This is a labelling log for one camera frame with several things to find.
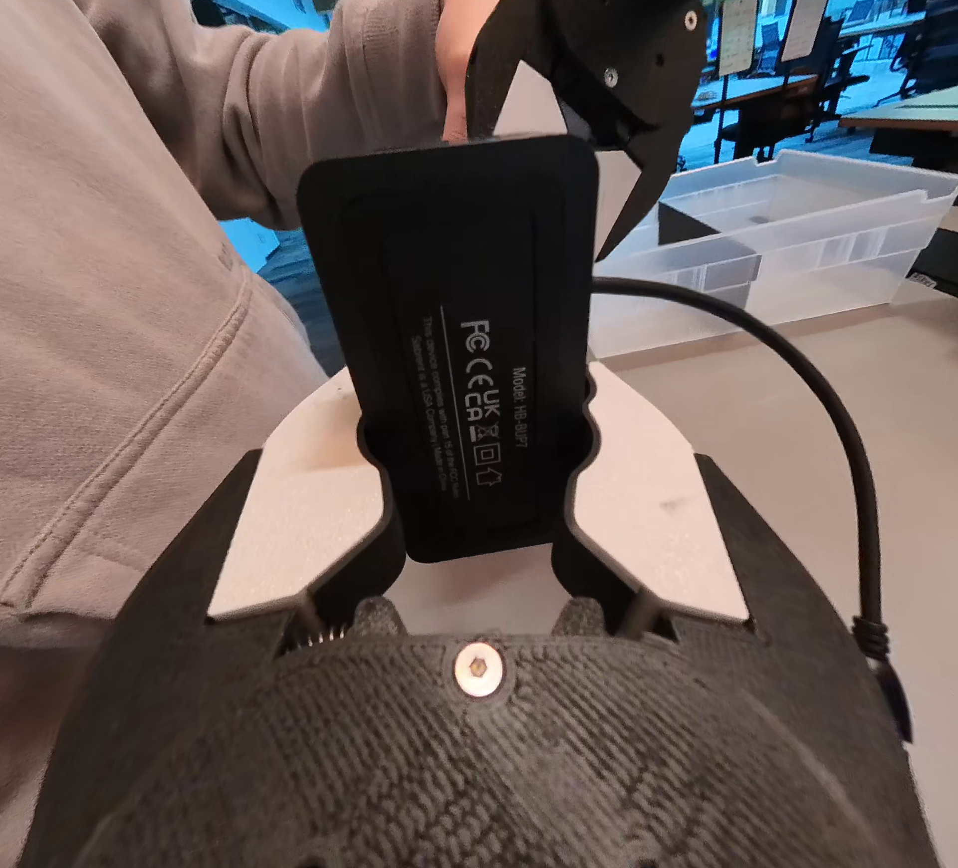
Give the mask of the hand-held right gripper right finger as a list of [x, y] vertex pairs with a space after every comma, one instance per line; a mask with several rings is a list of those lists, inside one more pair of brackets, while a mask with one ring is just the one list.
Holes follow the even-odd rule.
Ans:
[[587, 365], [589, 447], [571, 474], [552, 568], [609, 635], [675, 618], [744, 628], [750, 612], [691, 444], [604, 363]]

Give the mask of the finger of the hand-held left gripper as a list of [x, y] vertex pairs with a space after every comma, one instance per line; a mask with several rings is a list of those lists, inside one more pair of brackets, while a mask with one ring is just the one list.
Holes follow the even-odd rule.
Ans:
[[608, 140], [596, 149], [596, 262], [608, 257], [658, 203], [676, 170], [693, 118], [692, 105], [685, 101], [661, 124], [634, 127], [617, 121]]
[[499, 0], [467, 67], [468, 138], [566, 134], [554, 84], [564, 49], [552, 0]]

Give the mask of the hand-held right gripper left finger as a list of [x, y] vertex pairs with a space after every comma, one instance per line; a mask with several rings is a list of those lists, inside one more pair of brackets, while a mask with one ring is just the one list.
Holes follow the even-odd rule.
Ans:
[[310, 631], [342, 630], [406, 561], [387, 472], [370, 454], [343, 369], [267, 439], [207, 616], [213, 622], [292, 611]]

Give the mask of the black usb hub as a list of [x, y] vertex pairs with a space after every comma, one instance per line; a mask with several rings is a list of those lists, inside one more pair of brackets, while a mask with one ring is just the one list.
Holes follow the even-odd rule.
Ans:
[[549, 542], [588, 449], [598, 164], [570, 135], [321, 161], [302, 228], [408, 556]]

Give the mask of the person's left forearm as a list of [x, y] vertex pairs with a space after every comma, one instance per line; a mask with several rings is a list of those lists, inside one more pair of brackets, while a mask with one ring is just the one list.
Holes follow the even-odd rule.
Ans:
[[439, 141], [464, 95], [440, 63], [449, 1], [340, 0], [326, 33], [246, 35], [200, 152], [214, 216], [293, 229], [311, 164]]

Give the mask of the person's left hand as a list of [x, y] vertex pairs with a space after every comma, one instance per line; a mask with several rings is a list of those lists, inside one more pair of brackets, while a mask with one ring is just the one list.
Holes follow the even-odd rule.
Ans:
[[442, 134], [446, 143], [467, 139], [466, 74], [475, 40], [499, 1], [440, 0], [435, 57], [447, 103]]

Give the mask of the white sheet on pole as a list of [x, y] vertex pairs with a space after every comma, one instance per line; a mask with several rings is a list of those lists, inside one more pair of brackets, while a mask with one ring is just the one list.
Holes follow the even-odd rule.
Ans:
[[811, 54], [830, 0], [792, 0], [778, 65], [785, 72], [797, 60]]
[[719, 100], [718, 134], [714, 143], [714, 163], [719, 162], [721, 132], [731, 77], [750, 70], [755, 48], [760, 0], [724, 0], [719, 21], [717, 72], [722, 89]]

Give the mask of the long office desk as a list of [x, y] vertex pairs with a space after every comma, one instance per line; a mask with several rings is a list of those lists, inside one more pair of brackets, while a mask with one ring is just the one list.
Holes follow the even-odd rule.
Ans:
[[696, 123], [717, 120], [713, 162], [719, 163], [724, 143], [734, 145], [735, 158], [758, 154], [763, 162], [782, 141], [808, 132], [820, 82], [817, 74], [801, 74], [702, 84], [692, 108]]
[[957, 173], [957, 86], [842, 116], [839, 127], [873, 132], [875, 156], [907, 157], [917, 168]]

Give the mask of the clear plastic bin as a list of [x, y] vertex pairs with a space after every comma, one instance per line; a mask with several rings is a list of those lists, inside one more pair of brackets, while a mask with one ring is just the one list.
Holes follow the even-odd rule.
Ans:
[[685, 287], [773, 326], [889, 303], [956, 175], [781, 151], [671, 177], [594, 275]]

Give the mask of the black office chair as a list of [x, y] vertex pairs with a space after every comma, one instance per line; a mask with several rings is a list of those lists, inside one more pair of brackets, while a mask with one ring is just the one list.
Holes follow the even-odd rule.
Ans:
[[809, 119], [808, 143], [823, 123], [839, 118], [837, 108], [844, 91], [868, 80], [866, 75], [853, 73], [853, 64], [860, 52], [860, 34], [841, 36], [843, 25], [843, 19], [826, 16], [820, 27], [819, 36], [824, 40], [819, 53], [821, 73], [813, 93], [815, 105]]
[[957, 0], [928, 0], [922, 21], [908, 29], [892, 61], [904, 72], [895, 96], [904, 99], [957, 84]]

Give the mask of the person's beige sweatshirt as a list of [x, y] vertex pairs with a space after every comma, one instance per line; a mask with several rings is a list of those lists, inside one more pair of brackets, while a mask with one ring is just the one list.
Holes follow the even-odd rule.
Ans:
[[150, 566], [324, 381], [222, 229], [293, 228], [332, 35], [190, 0], [2, 0], [2, 866]]

